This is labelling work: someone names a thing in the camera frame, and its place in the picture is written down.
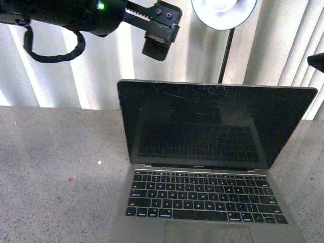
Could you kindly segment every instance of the granite countertop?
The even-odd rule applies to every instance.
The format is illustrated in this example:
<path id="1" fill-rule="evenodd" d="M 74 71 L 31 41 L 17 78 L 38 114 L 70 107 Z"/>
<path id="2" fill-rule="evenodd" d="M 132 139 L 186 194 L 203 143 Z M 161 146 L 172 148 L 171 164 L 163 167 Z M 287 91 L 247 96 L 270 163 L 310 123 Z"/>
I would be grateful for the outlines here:
<path id="1" fill-rule="evenodd" d="M 128 167 L 119 111 L 0 107 L 0 243 L 107 242 Z M 308 242 L 324 242 L 324 123 L 271 168 Z"/>

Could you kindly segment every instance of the black strap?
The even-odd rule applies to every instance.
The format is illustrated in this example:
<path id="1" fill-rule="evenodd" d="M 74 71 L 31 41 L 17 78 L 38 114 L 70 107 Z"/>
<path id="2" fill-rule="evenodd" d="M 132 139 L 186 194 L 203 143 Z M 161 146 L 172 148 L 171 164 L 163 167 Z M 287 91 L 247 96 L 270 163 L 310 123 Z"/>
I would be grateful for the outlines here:
<path id="1" fill-rule="evenodd" d="M 36 61 L 42 62 L 42 63 L 56 63 L 56 62 L 64 62 L 64 61 L 71 61 L 74 58 L 81 55 L 83 50 L 86 46 L 86 41 L 83 38 L 82 34 L 80 32 L 73 32 L 77 36 L 77 45 L 74 48 L 73 51 L 70 53 L 67 53 L 65 55 L 58 55 L 58 56 L 41 56 L 36 54 L 32 51 L 32 44 L 33 44 L 33 31 L 30 27 L 30 25 L 25 26 L 27 29 L 24 37 L 24 49 L 26 52 Z"/>

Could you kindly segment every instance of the silver laptop body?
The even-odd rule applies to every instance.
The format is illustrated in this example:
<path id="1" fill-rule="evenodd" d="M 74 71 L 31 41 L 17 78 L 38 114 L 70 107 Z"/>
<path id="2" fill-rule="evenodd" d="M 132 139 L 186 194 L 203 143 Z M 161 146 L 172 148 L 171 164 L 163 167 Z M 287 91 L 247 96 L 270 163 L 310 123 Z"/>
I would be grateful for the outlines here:
<path id="1" fill-rule="evenodd" d="M 118 93 L 131 164 L 109 242 L 306 242 L 269 169 L 316 89 L 121 80 Z"/>

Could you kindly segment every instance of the laptop screen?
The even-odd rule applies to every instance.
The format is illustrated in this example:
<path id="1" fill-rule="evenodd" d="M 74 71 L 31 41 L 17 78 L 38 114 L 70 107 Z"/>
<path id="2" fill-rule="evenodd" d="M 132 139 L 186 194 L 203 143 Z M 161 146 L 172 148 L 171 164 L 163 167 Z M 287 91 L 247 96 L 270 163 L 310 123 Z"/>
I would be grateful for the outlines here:
<path id="1" fill-rule="evenodd" d="M 268 169 L 303 117 L 314 88 L 121 80 L 130 162 Z"/>

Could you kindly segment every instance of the green light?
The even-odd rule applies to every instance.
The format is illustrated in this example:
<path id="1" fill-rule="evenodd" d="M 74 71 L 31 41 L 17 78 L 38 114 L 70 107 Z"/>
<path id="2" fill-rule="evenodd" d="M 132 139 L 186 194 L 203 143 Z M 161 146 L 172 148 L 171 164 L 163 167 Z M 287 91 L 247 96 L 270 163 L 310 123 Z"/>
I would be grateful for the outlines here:
<path id="1" fill-rule="evenodd" d="M 105 8 L 105 4 L 103 3 L 98 4 L 98 9 L 104 9 L 104 8 Z"/>

